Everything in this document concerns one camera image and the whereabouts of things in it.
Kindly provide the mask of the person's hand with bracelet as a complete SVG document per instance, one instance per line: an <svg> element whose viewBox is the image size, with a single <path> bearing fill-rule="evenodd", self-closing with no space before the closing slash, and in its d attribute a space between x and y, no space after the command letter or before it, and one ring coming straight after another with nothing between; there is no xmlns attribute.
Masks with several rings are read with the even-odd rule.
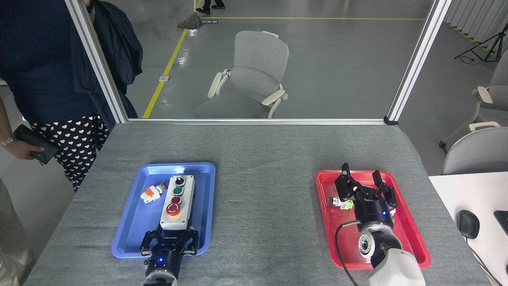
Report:
<svg viewBox="0 0 508 286"><path fill-rule="evenodd" d="M15 158L24 160L33 160L30 152L43 152L44 147L31 145L25 141L14 139L10 144L5 146L5 149L12 154Z"/></svg>

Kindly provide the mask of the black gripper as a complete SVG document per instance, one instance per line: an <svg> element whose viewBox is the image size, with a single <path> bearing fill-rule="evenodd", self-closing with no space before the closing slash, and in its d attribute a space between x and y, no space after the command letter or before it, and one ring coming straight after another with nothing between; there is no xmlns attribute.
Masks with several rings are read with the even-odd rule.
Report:
<svg viewBox="0 0 508 286"><path fill-rule="evenodd" d="M199 234L195 229L177 230L174 248L167 248L165 230L156 229L145 233L139 251L149 256L144 261L147 279L178 279L185 254L197 255Z"/></svg>
<svg viewBox="0 0 508 286"><path fill-rule="evenodd" d="M382 180L380 171L375 170L372 173L374 184L377 188L373 195L375 199L369 199L365 197L363 185L351 176L348 163L343 163L341 170L341 174L335 180L338 198L341 202L354 201L354 215L360 221L358 231L360 232L367 226L377 224L394 228L390 212L398 206L395 189L393 186L388 186Z"/></svg>

